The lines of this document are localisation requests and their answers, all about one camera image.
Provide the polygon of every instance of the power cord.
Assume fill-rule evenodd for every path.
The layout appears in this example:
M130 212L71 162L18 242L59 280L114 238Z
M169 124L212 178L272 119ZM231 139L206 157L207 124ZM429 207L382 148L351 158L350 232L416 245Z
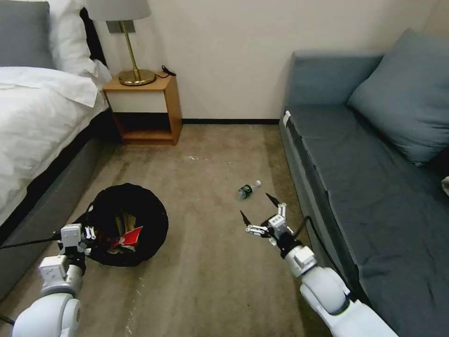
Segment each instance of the power cord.
M321 237L319 236L318 231L317 231L317 229L315 228L315 224L313 223L313 220L312 220L312 218L310 217L310 215L307 215L307 216L304 217L303 222L302 222L301 225L299 226L298 230L293 234L293 236L296 238L296 237L299 235L299 233L301 233L301 231L305 228L305 225L306 225L307 221L310 222L310 225L311 225L310 227L312 227L312 230L313 230L313 232L315 233L315 237L317 238L317 240L318 240L320 246L322 247L324 253L326 254L327 258L328 258L329 261L331 262L331 265L332 265L333 269L334 269L335 272L338 274L338 276L340 276L340 278L344 281L343 275L340 273L340 270L338 269L337 264L336 264L335 261L332 259L332 256L331 256L331 254L329 253L329 251L327 250L326 246L324 245L323 240L321 240ZM346 284L346 287L348 287L348 289L349 289L349 291L350 291L349 298L350 298L352 301L355 301L357 298L355 297L355 294L354 294L353 290L352 290L351 287L349 287L347 284Z
M174 73L174 72L168 70L167 67L164 66L164 65L162 65L162 71L166 73L165 76L161 76L161 75L159 75L159 74L156 74L156 76L159 77L159 78L167 78L168 76L176 77L176 73Z
M16 244L7 245L7 246L1 246L0 250L1 249L14 248L14 247L20 247L20 246L27 246L27 245L36 244L36 243L57 241L57 240L61 240L61 233L53 232L53 236L51 238L42 239L42 240L27 241L27 242L21 242L21 243L16 243Z
M4 315L2 315L2 314L0 314L0 321L3 321L3 322L5 322L5 323L8 323L8 324L10 324L10 325L12 325L12 326L14 326L14 324L15 324L15 321L14 321L14 320L12 320L11 318L6 317L6 316L4 316Z

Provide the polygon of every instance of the table lamp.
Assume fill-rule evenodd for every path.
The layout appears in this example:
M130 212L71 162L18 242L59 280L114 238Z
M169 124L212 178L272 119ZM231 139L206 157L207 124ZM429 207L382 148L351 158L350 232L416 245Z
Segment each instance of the table lamp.
M119 73L120 83L126 86L140 86L154 82L156 80L154 72L137 68L130 37L124 24L125 20L137 20L150 15L147 0L88 0L87 11L92 20L120 22L132 62L132 70Z

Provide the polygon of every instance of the lamp stand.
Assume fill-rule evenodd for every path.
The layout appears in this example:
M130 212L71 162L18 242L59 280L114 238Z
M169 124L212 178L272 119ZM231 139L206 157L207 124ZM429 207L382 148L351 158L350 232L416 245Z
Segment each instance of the lamp stand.
M120 26L125 34L126 44L128 45L128 50L130 51L132 70L120 72L118 79L120 83L126 86L140 86L145 85L156 80L156 74L150 70L138 69L136 65L136 60L134 59L134 53L132 52L130 37L128 36L128 31L126 30L125 23L120 21Z

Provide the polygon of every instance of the white bedsheet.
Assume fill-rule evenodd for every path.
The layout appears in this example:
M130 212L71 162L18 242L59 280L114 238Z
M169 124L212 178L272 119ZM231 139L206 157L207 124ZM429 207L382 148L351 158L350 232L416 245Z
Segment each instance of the white bedsheet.
M29 183L106 107L90 78L0 67L0 225Z

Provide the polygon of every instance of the beige carpet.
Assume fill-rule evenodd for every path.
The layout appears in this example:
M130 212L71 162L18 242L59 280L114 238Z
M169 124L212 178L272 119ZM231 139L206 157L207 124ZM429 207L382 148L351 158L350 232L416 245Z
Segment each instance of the beige carpet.
M246 234L239 213L254 224L275 213L268 192L288 204L291 227L300 222L277 126L186 125L177 147L111 147L100 162L72 220L102 189L130 182L160 198L170 227L157 255L138 267L87 262L79 336L330 335L278 249ZM239 201L237 189L256 179L262 187ZM56 246L46 254L57 254ZM16 318L40 286L33 268L0 312ZM9 330L2 325L0 336Z

